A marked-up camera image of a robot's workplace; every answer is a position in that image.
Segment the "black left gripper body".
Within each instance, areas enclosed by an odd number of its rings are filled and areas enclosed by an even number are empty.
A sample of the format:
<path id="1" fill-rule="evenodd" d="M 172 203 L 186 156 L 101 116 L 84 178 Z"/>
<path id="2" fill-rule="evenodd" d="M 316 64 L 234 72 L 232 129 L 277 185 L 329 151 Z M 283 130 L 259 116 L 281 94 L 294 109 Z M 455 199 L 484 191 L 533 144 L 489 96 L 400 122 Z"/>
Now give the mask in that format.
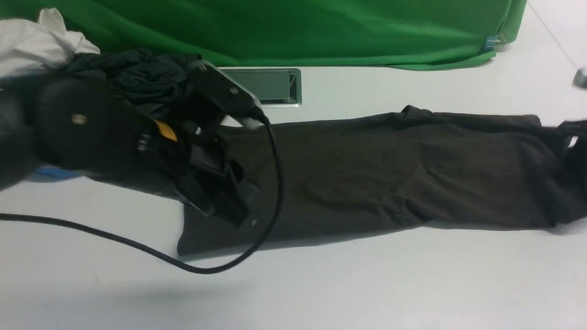
<path id="1" fill-rule="evenodd" d="M 182 200 L 203 215 L 233 227 L 249 226 L 248 199 L 257 186 L 228 156 L 217 134 L 226 113 L 197 92 L 172 107 L 172 127 L 182 145 L 173 186 Z"/>

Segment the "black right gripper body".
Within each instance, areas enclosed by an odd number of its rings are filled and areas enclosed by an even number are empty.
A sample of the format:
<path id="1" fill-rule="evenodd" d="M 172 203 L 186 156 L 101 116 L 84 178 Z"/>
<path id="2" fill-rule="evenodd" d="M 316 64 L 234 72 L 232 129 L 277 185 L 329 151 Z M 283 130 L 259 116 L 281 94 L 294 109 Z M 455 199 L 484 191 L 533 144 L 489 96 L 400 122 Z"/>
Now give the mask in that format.
<path id="1" fill-rule="evenodd" d="M 562 138 L 561 158 L 564 171 L 582 193 L 587 189 L 587 120 L 564 121 L 556 131 Z"/>

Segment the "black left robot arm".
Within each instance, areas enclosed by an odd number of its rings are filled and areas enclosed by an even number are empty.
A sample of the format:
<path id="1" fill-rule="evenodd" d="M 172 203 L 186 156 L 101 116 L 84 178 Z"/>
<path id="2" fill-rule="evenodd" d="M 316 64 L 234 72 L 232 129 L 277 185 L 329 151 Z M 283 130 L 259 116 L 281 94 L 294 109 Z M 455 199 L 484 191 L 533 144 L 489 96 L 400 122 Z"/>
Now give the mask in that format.
<path id="1" fill-rule="evenodd" d="M 242 227 L 254 185 L 216 134 L 226 110 L 190 92 L 164 118 L 153 119 L 91 78 L 9 79 L 1 84 L 1 188 L 52 166 L 180 201 Z"/>

